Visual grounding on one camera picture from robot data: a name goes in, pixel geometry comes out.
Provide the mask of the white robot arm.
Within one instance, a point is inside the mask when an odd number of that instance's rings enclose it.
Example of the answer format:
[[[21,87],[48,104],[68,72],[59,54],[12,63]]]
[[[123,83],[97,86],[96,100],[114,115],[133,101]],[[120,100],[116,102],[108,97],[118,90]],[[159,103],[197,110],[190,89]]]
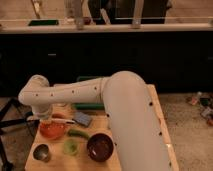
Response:
[[[172,171],[148,86],[134,72],[59,86],[50,86],[46,77],[34,75],[18,100],[42,120],[51,116],[54,103],[101,102],[109,115],[122,171]]]

